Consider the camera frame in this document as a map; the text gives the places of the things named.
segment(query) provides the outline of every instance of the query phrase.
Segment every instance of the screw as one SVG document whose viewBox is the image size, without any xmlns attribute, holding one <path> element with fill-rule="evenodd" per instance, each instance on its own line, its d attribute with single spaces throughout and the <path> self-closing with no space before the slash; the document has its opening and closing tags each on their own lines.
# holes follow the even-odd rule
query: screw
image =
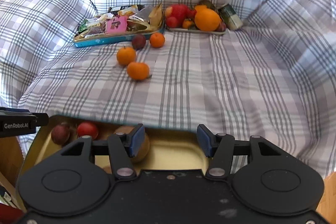
<svg viewBox="0 0 336 224">
<path fill-rule="evenodd" d="M 225 170 L 222 168 L 211 168 L 209 174 L 213 177 L 221 177 L 225 174 Z"/>
<path fill-rule="evenodd" d="M 129 177 L 130 175 L 133 174 L 133 170 L 128 167 L 122 167 L 117 170 L 117 174 L 120 175 L 121 177 Z"/>
</svg>

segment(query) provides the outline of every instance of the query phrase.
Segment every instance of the tomato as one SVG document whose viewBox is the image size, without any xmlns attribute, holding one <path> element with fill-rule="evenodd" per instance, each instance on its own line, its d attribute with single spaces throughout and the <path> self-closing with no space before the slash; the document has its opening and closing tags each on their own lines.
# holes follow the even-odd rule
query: tomato
<svg viewBox="0 0 336 224">
<path fill-rule="evenodd" d="M 77 127 L 77 135 L 78 137 L 89 135 L 93 140 L 95 140 L 98 136 L 98 128 L 92 122 L 82 122 Z"/>
</svg>

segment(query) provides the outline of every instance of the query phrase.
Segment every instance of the plaid tablecloth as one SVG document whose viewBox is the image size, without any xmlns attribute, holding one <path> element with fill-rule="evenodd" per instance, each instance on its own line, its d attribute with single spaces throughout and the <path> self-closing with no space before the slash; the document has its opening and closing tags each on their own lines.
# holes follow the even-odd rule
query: plaid tablecloth
<svg viewBox="0 0 336 224">
<path fill-rule="evenodd" d="M 322 176 L 336 161 L 335 0 L 231 3 L 245 26 L 222 37 L 166 32 L 131 81 L 116 63 L 125 43 L 75 48 L 79 21 L 132 3 L 198 0 L 1 0 L 0 104 L 92 120 L 264 136 Z M 26 153 L 33 136 L 21 137 Z M 236 159 L 234 167 L 244 164 Z"/>
</svg>

